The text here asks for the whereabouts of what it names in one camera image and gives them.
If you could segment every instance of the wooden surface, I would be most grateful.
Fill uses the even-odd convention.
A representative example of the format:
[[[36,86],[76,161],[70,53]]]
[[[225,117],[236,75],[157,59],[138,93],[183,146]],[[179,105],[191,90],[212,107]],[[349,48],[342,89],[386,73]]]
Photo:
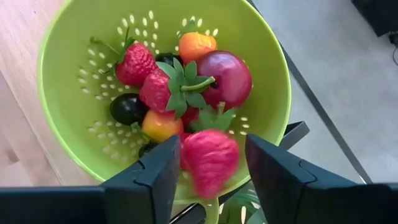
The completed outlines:
[[[0,186],[95,185],[52,134],[36,89],[36,61],[60,0],[0,0]]]

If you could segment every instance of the orange fruit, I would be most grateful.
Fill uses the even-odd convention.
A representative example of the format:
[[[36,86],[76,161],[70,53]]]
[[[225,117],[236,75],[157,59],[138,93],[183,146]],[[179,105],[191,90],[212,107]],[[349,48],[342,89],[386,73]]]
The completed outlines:
[[[190,32],[182,35],[178,46],[184,64],[198,60],[202,55],[217,49],[216,39],[212,36]]]

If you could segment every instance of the green stem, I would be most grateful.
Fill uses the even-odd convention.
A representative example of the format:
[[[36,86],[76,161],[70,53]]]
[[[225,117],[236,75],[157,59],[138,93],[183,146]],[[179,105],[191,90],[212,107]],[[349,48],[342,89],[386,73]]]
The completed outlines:
[[[208,79],[206,79],[204,82],[196,84],[196,85],[192,85],[192,86],[181,86],[181,91],[193,91],[193,90],[199,90],[205,86],[208,86],[210,84],[212,84],[213,82],[215,82],[216,79],[214,77],[209,77]]]
[[[119,52],[117,50],[115,50],[112,46],[110,46],[109,44],[103,42],[102,40],[97,39],[96,37],[91,37],[90,38],[90,42],[93,43],[93,44],[101,44],[103,46],[106,46],[107,48],[112,50],[115,54],[119,55]]]

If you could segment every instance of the plum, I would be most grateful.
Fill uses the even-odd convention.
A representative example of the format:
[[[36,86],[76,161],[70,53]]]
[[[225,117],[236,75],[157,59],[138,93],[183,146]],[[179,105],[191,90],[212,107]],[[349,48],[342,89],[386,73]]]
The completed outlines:
[[[249,96],[252,77],[246,64],[236,55],[223,50],[208,52],[197,61],[198,75],[213,77],[203,93],[208,105],[214,109],[225,102],[225,109],[240,107]]]

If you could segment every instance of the red strawberry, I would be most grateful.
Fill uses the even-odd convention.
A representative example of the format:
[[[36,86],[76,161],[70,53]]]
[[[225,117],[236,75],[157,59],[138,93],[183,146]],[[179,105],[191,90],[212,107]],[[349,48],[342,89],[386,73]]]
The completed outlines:
[[[145,78],[157,68],[152,53],[142,44],[127,48],[123,62],[116,65],[116,76],[125,85],[142,86]]]
[[[239,146],[221,131],[209,129],[186,138],[182,156],[197,194],[214,198],[238,168]]]
[[[139,98],[152,110],[157,113],[172,113],[166,111],[167,103],[171,96],[169,77],[161,69],[154,70],[145,79],[144,85],[139,90]]]
[[[196,121],[199,115],[199,108],[188,107],[185,114],[181,117],[185,127],[188,127],[191,121]]]

